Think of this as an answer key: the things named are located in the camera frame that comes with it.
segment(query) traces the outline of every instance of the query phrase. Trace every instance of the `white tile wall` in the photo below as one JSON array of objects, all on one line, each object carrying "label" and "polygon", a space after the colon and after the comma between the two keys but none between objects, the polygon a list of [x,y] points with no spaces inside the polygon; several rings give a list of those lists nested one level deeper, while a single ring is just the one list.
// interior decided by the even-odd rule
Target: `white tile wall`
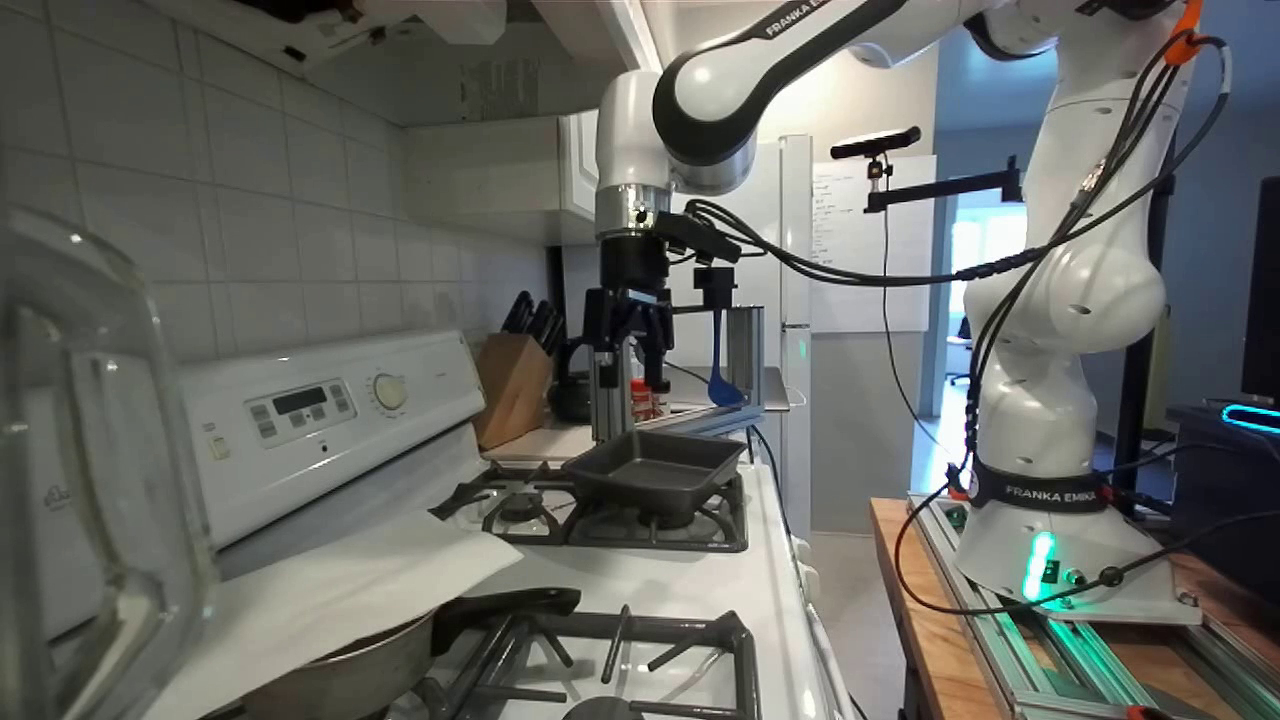
[{"label": "white tile wall", "polygon": [[10,204],[136,256],[180,362],[478,338],[542,292],[539,250],[406,216],[402,134],[141,0],[0,0],[0,114]]}]

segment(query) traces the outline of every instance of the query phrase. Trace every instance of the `refrigerator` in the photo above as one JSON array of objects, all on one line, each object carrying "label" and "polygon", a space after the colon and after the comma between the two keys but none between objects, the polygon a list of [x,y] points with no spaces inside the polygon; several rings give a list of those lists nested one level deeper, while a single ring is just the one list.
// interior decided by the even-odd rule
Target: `refrigerator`
[{"label": "refrigerator", "polygon": [[[708,196],[747,222],[769,246],[813,256],[813,142],[785,136],[754,148],[754,163],[743,185],[729,196]],[[601,281],[601,252],[565,250],[565,298],[569,298],[569,330],[582,321],[582,292]],[[672,303],[699,303],[699,288],[691,288],[691,265],[672,265],[669,275]],[[735,265],[735,307],[764,307],[764,369],[777,394],[764,395],[759,434],[781,466],[781,502],[795,536],[813,527],[813,339],[807,339],[807,286],[788,274],[772,256],[743,256]],[[710,362],[710,317],[678,313],[676,317],[676,350],[669,357],[676,369],[708,374]],[[676,407],[710,407],[699,386],[687,375],[672,375],[669,405]]]}]

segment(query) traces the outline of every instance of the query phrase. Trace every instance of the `wooden table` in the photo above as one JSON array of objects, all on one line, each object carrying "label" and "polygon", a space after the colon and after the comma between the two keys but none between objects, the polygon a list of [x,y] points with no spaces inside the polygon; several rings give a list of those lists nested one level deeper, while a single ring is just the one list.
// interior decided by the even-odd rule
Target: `wooden table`
[{"label": "wooden table", "polygon": [[[987,675],[987,666],[960,618],[941,618],[911,603],[890,573],[890,539],[909,519],[902,502],[870,502],[875,519],[875,556],[883,594],[890,603],[894,632],[909,656],[909,693],[902,718],[954,718],[954,720],[987,720],[1007,718],[1007,703]],[[1236,643],[1251,666],[1280,667],[1280,618],[1263,610],[1256,596],[1236,587],[1230,579],[1205,570],[1194,556],[1173,562],[1174,586],[1201,596],[1208,625]],[[949,603],[952,587],[934,570],[934,556],[922,539],[922,527],[911,527],[902,539],[902,579],[928,596]],[[1230,718],[1216,687],[1183,667],[1183,659],[1165,643],[1166,632],[1123,629],[1113,632],[1113,653],[1138,675],[1145,687],[1159,687],[1208,718]]]}]

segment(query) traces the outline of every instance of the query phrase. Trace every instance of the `green light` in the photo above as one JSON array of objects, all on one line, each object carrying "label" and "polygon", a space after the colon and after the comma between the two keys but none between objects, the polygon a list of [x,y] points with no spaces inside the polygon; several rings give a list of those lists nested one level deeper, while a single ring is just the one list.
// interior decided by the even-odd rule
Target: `green light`
[{"label": "green light", "polygon": [[1022,573],[1022,601],[1038,601],[1038,586],[1052,553],[1055,553],[1052,533],[1034,533],[1027,573]]}]

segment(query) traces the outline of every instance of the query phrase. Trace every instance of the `robotic arm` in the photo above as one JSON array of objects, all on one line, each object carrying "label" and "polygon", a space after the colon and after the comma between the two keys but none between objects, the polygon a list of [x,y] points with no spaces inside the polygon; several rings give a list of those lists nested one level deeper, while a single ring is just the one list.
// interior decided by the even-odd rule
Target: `robotic arm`
[{"label": "robotic arm", "polygon": [[[653,71],[618,78],[601,103],[595,242],[604,288],[587,299],[595,442],[622,434],[622,338],[648,338],[644,366],[658,374],[672,350],[665,313],[665,236],[672,188],[729,191],[753,168],[753,134],[769,102],[839,50],[887,68],[967,28],[990,58],[1027,58],[1055,41],[1060,78],[1027,163],[1027,246],[1049,246],[1071,199],[1095,182],[1138,68],[1186,25],[1174,0],[788,0],[753,28]],[[1120,204],[1165,163],[1186,86],[1155,108],[1123,168],[1095,196]],[[1173,601],[1166,563],[1145,563],[1123,586],[1107,570],[1153,556],[1153,539],[1095,502],[1095,399],[1079,354],[1113,354],[1153,332],[1165,307],[1148,265],[1148,199],[1055,250],[1019,288],[1019,274],[967,292],[974,330],[998,317],[978,386],[974,478],[960,573],[1012,601],[1090,586],[1044,613],[1079,622],[1191,625]]]}]

